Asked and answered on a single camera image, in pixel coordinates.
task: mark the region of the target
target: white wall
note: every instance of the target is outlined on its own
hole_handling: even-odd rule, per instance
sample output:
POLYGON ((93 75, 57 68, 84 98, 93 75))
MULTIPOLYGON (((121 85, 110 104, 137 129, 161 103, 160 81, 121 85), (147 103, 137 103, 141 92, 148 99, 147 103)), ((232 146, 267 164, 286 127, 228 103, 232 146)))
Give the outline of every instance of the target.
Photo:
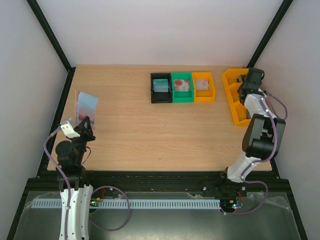
POLYGON ((73 66, 246 66, 282 0, 38 2, 73 66))
POLYGON ((288 107, 276 162, 290 181, 310 240, 319 239, 320 220, 319 9, 318 0, 293 1, 256 65, 265 71, 264 88, 288 107))
POLYGON ((36 176, 67 72, 27 1, 0 7, 0 239, 36 176))

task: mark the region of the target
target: white robotic arm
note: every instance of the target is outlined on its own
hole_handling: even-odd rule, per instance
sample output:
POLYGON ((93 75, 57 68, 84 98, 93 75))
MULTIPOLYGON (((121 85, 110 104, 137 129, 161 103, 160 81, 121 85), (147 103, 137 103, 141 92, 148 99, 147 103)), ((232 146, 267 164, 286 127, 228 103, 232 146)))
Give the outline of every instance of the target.
POLYGON ((62 141, 55 149, 57 160, 70 183, 69 196, 65 180, 58 175, 62 203, 59 240, 89 240, 89 206, 94 189, 90 185, 89 177, 86 176, 82 159, 87 142, 95 140, 96 137, 93 135, 89 117, 85 117, 78 126, 72 118, 69 118, 63 121, 60 127, 71 141, 62 141))
POLYGON ((235 183, 243 183, 243 179, 266 159, 274 148, 275 132, 270 124, 270 117, 276 123, 277 146, 274 156, 279 150, 284 133, 285 121, 272 113, 266 103, 267 96, 259 88, 263 76, 262 70, 250 68, 245 81, 239 88, 240 101, 252 119, 242 141, 243 152, 227 169, 227 179, 235 183))

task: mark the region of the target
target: wooden tabletop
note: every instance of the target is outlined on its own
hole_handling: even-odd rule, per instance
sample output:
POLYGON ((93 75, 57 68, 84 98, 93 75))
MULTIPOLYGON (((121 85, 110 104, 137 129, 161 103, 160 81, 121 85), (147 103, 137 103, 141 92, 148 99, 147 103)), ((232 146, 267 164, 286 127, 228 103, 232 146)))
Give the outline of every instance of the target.
MULTIPOLYGON (((221 74, 228 66, 78 65, 62 120, 75 119, 76 91, 99 98, 87 170, 223 171, 242 152, 221 74), (150 73, 212 72, 214 102, 151 104, 150 73)), ((60 131, 55 140, 65 140, 60 131)), ((52 156, 57 159, 55 150, 52 156)), ((49 164, 49 170, 55 169, 49 164)), ((270 163, 255 170, 270 171, 270 163)))

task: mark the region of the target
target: card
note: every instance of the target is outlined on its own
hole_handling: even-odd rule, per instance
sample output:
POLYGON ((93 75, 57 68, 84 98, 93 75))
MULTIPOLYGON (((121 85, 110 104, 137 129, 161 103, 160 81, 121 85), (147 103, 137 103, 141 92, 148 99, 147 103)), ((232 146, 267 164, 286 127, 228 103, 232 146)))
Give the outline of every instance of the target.
POLYGON ((99 99, 96 96, 83 91, 79 93, 75 106, 76 121, 78 123, 81 123, 81 121, 88 116, 90 118, 91 126, 95 126, 96 106, 98 100, 99 99))
POLYGON ((176 92, 189 92, 189 80, 188 79, 175 79, 174 90, 176 92))
POLYGON ((169 92, 168 79, 154 79, 153 80, 153 91, 158 92, 158 93, 169 92))
POLYGON ((196 90, 209 90, 209 82, 208 79, 196 79, 195 80, 195 89, 196 90))

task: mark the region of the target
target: purple cable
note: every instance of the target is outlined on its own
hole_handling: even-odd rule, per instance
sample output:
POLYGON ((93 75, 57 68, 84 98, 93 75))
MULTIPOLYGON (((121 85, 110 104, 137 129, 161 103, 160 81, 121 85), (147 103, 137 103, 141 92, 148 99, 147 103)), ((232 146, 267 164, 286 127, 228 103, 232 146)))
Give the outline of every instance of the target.
MULTIPOLYGON (((253 161, 252 164, 255 164, 255 163, 265 163, 265 162, 268 162, 270 161, 275 153, 276 153, 276 150, 277 150, 277 145, 278 145, 278 133, 277 133, 277 128, 276 128, 276 123, 275 123, 275 120, 272 118, 272 115, 270 114, 270 112, 268 110, 266 110, 266 108, 264 109, 266 111, 266 114, 268 115, 268 117, 270 118, 271 120, 271 124, 272 124, 272 129, 273 129, 273 136, 274 136, 274 144, 273 144, 273 149, 272 149, 272 152, 271 154, 269 155, 269 157, 267 157, 266 159, 264 160, 256 160, 256 161, 253 161)), ((251 167, 251 165, 248 165, 241 173, 241 179, 244 183, 246 184, 262 184, 264 185, 265 187, 265 194, 264 194, 264 198, 262 200, 262 202, 254 209, 252 210, 249 210, 249 211, 246 211, 246 212, 225 212, 222 208, 221 208, 221 211, 223 212, 223 214, 225 215, 246 215, 246 214, 250 214, 256 210, 258 210, 259 208, 262 207, 262 205, 266 202, 267 200, 267 197, 268 197, 268 186, 267 184, 265 184, 263 181, 247 181, 244 179, 244 174, 246 173, 246 171, 251 167)))
MULTIPOLYGON (((282 105, 282 107, 284 108, 284 112, 285 112, 285 115, 284 115, 284 120, 287 120, 287 117, 288 117, 288 109, 286 107, 286 105, 279 99, 277 98, 276 96, 273 96, 270 92, 267 92, 267 91, 264 91, 264 93, 268 96, 270 96, 271 98, 275 99, 278 103, 280 103, 282 105)), ((281 117, 277 114, 275 108, 274 108, 274 105, 272 104, 272 102, 269 100, 269 99, 265 99, 265 101, 270 105, 274 115, 276 115, 277 118, 281 119, 281 117)))
POLYGON ((67 176, 65 175, 65 173, 62 171, 62 169, 59 167, 59 165, 56 163, 56 161, 54 160, 54 158, 51 156, 51 154, 49 153, 48 149, 47 149, 47 143, 49 141, 50 138, 52 138, 54 135, 57 134, 57 132, 59 132, 61 130, 60 127, 58 127, 56 130, 54 130, 49 136, 48 138, 44 141, 43 143, 43 149, 45 154, 48 156, 48 158, 51 160, 51 162, 54 164, 54 166, 56 167, 56 169, 60 172, 60 174, 62 175, 63 179, 66 182, 66 186, 68 188, 68 199, 66 202, 67 208, 65 211, 65 219, 64 219, 64 239, 68 240, 68 217, 69 217, 69 209, 68 207, 70 206, 70 197, 71 197, 71 186, 70 186, 70 182, 67 178, 67 176))
POLYGON ((97 189, 95 189, 93 191, 92 194, 94 194, 95 192, 99 191, 100 189, 104 189, 104 188, 115 189, 115 190, 117 190, 118 192, 120 192, 124 196, 124 198, 126 200, 126 203, 128 204, 128 215, 126 216, 126 219, 124 220, 124 222, 122 223, 121 226, 119 226, 117 228, 113 228, 113 229, 108 229, 108 228, 104 228, 102 226, 99 226, 91 218, 89 218, 89 221, 92 223, 92 225, 94 225, 96 228, 98 228, 100 230, 107 231, 107 232, 114 232, 114 231, 122 229, 128 223, 128 221, 130 219, 130 216, 131 216, 130 202, 129 202, 129 199, 128 199, 127 195, 123 191, 121 191, 119 188, 117 188, 115 186, 101 186, 101 187, 98 187, 97 189))

